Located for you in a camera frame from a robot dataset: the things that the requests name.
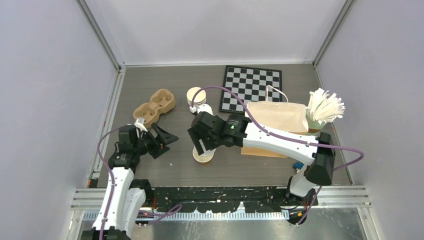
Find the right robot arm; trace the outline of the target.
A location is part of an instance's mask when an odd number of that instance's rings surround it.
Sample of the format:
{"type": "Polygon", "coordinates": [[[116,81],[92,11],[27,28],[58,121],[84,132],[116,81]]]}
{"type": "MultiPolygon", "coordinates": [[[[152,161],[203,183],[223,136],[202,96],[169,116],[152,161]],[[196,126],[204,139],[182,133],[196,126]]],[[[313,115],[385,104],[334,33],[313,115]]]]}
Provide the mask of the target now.
{"type": "Polygon", "coordinates": [[[265,149],[303,163],[303,168],[289,178],[285,198],[299,205],[316,186],[333,183],[335,152],[328,148],[332,138],[298,135],[259,125],[248,117],[231,114],[227,119],[201,111],[187,130],[196,153],[201,156],[220,146],[265,149]]]}

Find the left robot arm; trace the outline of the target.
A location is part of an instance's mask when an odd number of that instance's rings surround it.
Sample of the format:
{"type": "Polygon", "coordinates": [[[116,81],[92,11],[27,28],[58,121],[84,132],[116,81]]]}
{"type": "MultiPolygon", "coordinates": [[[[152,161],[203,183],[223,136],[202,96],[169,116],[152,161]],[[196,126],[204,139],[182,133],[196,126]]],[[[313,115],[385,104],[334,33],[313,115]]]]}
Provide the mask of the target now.
{"type": "Polygon", "coordinates": [[[116,129],[118,141],[109,160],[97,151],[108,171],[108,185],[99,214],[90,230],[81,234],[83,240],[130,240],[141,207],[148,207],[154,191],[148,179],[136,179],[140,158],[150,155],[157,159],[179,138],[156,124],[153,133],[140,123],[116,129]]]}

